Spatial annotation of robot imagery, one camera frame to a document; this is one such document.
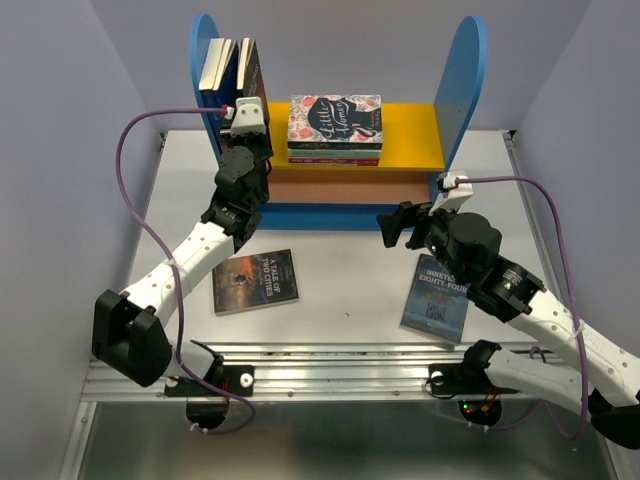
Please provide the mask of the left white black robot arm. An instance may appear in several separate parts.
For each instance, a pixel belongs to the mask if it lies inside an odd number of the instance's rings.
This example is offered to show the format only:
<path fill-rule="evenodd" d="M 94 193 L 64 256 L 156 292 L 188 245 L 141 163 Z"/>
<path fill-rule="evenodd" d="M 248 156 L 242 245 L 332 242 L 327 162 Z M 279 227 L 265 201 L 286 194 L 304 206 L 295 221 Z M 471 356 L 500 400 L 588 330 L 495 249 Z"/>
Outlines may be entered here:
<path fill-rule="evenodd" d="M 181 345 L 165 327 L 184 310 L 184 300 L 217 265 L 253 236 L 269 200 L 273 154 L 265 133 L 232 136 L 218 161 L 215 191 L 192 231 L 153 270 L 122 292 L 103 292 L 95 302 L 93 355 L 139 386 L 165 375 L 183 375 Z"/>

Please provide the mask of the dark brown book underneath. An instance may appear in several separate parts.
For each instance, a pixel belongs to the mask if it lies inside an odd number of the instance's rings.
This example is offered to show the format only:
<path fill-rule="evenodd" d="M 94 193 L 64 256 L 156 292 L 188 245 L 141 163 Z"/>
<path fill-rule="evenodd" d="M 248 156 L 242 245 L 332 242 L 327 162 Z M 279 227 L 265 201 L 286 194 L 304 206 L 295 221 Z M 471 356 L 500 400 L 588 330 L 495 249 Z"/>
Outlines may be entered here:
<path fill-rule="evenodd" d="M 299 301 L 290 249 L 229 258 L 212 271 L 217 316 Z"/>

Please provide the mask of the Jane Eyre blue book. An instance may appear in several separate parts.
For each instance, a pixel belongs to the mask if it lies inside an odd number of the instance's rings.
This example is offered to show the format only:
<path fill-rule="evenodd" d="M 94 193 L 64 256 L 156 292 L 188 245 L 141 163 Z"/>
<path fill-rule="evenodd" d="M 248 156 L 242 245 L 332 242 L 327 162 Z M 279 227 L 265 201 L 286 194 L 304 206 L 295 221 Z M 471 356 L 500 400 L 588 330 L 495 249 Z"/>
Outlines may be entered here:
<path fill-rule="evenodd" d="M 199 93 L 201 94 L 204 108 L 219 107 L 214 93 L 214 86 L 225 42 L 226 40 L 223 38 L 214 38 L 209 42 L 207 56 L 199 81 Z M 215 113 L 207 113 L 206 118 L 211 126 L 213 145 L 215 146 L 217 155 L 219 155 L 222 153 L 222 140 L 220 136 L 222 118 Z"/>

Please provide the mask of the Animal Farm book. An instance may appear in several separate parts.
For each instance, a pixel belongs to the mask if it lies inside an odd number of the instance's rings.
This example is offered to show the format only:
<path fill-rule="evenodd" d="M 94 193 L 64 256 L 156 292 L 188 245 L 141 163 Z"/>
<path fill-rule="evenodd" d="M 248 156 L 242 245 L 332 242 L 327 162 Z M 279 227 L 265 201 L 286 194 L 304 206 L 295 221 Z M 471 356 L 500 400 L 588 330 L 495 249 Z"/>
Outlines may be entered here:
<path fill-rule="evenodd" d="M 213 94 L 217 107 L 235 102 L 239 47 L 235 40 L 226 39 L 219 59 Z"/>

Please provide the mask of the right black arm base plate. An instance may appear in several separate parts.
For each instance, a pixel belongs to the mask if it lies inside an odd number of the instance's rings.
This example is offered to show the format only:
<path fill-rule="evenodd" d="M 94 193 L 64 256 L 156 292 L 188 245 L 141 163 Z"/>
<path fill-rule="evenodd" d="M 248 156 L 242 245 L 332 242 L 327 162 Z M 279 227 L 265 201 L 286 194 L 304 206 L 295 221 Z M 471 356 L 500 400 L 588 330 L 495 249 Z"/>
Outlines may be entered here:
<path fill-rule="evenodd" d="M 436 399 L 450 400 L 456 396 L 493 394 L 515 395 L 519 390 L 498 387 L 488 377 L 488 368 L 466 363 L 435 363 L 428 368 L 422 391 Z"/>

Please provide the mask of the Nineteen Eighty-Four blue book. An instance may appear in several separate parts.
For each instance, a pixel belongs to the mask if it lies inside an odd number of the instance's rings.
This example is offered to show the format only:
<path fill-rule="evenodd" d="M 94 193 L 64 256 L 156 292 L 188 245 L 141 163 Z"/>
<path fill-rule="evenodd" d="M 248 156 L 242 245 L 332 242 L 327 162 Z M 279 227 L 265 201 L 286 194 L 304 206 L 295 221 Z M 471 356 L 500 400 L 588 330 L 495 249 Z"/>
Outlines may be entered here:
<path fill-rule="evenodd" d="M 421 254 L 399 326 L 458 345 L 468 305 L 467 288 L 457 284 L 432 256 Z"/>

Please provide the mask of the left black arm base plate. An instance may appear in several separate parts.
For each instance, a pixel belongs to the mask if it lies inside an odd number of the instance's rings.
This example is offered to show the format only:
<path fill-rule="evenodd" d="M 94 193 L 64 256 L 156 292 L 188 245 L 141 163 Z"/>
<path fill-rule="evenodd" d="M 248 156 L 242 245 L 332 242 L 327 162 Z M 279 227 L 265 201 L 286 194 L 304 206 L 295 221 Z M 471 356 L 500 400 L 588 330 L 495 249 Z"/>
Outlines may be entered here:
<path fill-rule="evenodd" d="M 216 388 L 241 397 L 253 395 L 255 368 L 252 365 L 226 365 L 215 367 L 207 373 L 204 380 Z M 195 380 L 185 377 L 167 379 L 164 395 L 169 398 L 211 397 L 217 393 L 202 386 Z"/>

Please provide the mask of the Three Days To See book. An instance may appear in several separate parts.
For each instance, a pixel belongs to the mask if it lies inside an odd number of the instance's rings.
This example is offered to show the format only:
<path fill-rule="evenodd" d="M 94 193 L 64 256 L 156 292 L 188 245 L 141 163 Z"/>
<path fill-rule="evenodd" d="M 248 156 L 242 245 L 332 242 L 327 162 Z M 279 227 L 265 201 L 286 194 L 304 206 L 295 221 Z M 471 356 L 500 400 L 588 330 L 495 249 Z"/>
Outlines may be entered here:
<path fill-rule="evenodd" d="M 266 124 L 270 123 L 269 105 L 266 88 L 263 79 L 263 70 L 260 65 L 256 40 L 245 37 L 241 40 L 239 49 L 236 96 L 260 97 L 263 106 Z"/>

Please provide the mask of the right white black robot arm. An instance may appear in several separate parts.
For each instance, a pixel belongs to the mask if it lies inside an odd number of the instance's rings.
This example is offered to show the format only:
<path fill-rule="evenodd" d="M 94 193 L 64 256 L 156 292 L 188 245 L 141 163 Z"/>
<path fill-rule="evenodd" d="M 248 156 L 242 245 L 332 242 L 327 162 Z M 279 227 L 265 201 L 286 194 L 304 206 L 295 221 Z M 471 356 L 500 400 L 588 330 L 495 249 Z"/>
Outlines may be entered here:
<path fill-rule="evenodd" d="M 447 274 L 466 286 L 484 313 L 549 348 L 566 366 L 522 358 L 479 340 L 442 382 L 482 390 L 492 385 L 536 396 L 577 414 L 627 449 L 639 447 L 639 359 L 584 323 L 576 323 L 543 281 L 500 253 L 501 233 L 476 213 L 438 211 L 402 202 L 377 217 L 383 244 L 412 229 L 407 248 L 428 249 Z"/>

